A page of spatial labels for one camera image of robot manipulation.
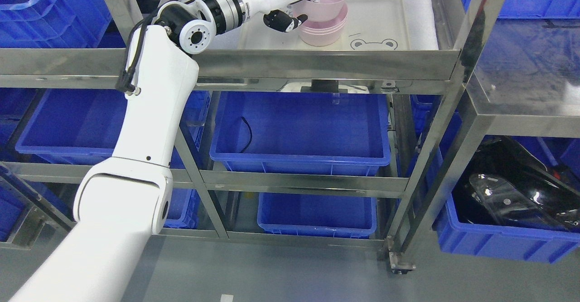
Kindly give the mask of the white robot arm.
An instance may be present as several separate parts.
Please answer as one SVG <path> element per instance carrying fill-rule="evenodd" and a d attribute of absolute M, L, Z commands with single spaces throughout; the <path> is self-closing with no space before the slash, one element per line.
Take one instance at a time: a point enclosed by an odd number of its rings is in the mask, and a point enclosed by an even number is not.
<path fill-rule="evenodd" d="M 148 240 L 166 220 L 169 163 L 199 73 L 191 56 L 216 34 L 211 11 L 180 1 L 168 1 L 133 28 L 116 83 L 128 104 L 112 156 L 85 174 L 74 228 L 11 301 L 122 300 Z"/>

